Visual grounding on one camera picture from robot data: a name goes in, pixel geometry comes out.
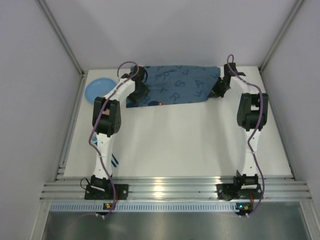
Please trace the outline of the blue letter-print placemat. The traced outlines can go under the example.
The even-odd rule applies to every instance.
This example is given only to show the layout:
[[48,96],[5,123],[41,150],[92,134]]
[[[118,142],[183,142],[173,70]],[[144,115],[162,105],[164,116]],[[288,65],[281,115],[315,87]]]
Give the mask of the blue letter-print placemat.
[[149,93],[138,103],[128,99],[127,108],[205,102],[221,75],[217,66],[163,65],[142,69],[147,73],[143,82]]

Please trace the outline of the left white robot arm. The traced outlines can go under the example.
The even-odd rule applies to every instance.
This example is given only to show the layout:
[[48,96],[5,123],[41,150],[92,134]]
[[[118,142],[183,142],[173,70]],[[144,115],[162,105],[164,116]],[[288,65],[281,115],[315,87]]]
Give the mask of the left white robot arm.
[[130,100],[137,105],[146,97],[148,73],[142,66],[135,65],[130,73],[118,76],[118,83],[103,96],[98,96],[93,104],[92,132],[89,145],[96,152],[96,163],[90,185],[104,193],[114,189],[112,183],[113,145],[122,124],[121,104]]

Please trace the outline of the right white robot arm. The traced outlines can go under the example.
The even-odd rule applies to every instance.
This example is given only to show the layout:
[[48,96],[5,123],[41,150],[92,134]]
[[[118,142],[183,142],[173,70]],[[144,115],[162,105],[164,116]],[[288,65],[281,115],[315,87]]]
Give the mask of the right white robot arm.
[[225,98],[232,121],[237,124],[235,141],[243,166],[233,177],[234,187],[236,190],[255,190],[260,187],[257,151],[262,129],[268,120],[269,96],[258,85],[248,82],[246,74],[239,72],[234,62],[226,63],[223,72],[209,96]]

